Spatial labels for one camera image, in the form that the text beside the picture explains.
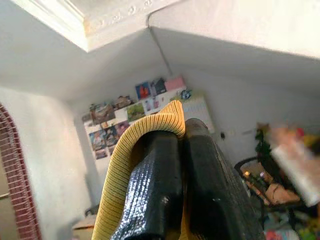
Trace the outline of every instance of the doorway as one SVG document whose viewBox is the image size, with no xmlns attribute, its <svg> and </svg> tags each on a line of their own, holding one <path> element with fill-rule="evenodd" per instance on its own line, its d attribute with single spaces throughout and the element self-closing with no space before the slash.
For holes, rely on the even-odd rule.
<svg viewBox="0 0 320 240">
<path fill-rule="evenodd" d="M 18 130 L 1 103 L 0 239 L 42 239 Z"/>
</svg>

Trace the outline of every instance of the ceiling corner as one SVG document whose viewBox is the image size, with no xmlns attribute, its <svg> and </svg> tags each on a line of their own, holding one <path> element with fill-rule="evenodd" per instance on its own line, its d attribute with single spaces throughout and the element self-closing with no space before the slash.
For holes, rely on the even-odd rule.
<svg viewBox="0 0 320 240">
<path fill-rule="evenodd" d="M 84 15 L 69 0 L 11 1 L 84 51 L 89 51 Z"/>
</svg>

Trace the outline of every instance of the cardboard box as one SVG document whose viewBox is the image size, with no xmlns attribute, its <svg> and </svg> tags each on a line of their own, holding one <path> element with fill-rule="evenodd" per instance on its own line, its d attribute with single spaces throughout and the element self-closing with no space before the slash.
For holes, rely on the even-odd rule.
<svg viewBox="0 0 320 240">
<path fill-rule="evenodd" d="M 97 215 L 87 216 L 72 227 L 72 240 L 91 240 Z"/>
</svg>

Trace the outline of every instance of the white ceiling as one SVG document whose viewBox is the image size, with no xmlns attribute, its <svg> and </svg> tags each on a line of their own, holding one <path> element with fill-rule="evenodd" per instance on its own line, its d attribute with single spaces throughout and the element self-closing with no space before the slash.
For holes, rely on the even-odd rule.
<svg viewBox="0 0 320 240">
<path fill-rule="evenodd" d="M 155 32 L 171 65 L 320 95 L 318 60 L 189 33 Z M 163 64 L 147 29 L 86 53 L 8 0 L 0 1 L 0 33 L 0 86 L 66 101 Z"/>
<path fill-rule="evenodd" d="M 65 100 L 162 63 L 148 31 L 86 53 L 8 0 L 0 1 L 0 85 Z"/>
<path fill-rule="evenodd" d="M 320 61 L 155 28 L 170 63 L 320 96 Z"/>
<path fill-rule="evenodd" d="M 150 22 L 161 29 L 320 59 L 320 28 L 315 27 L 319 0 L 187 0 L 156 12 Z"/>
</svg>

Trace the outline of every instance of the black glossy object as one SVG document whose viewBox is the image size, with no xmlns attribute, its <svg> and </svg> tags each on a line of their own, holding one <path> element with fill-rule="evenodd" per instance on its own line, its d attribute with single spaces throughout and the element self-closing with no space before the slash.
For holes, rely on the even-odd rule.
<svg viewBox="0 0 320 240">
<path fill-rule="evenodd" d="M 264 240 L 238 174 L 222 156 L 206 125 L 186 121 L 186 219 L 194 235 L 209 240 Z"/>
<path fill-rule="evenodd" d="M 183 212 L 178 139 L 170 132 L 143 136 L 145 153 L 133 169 L 113 240 L 177 240 Z"/>
</svg>

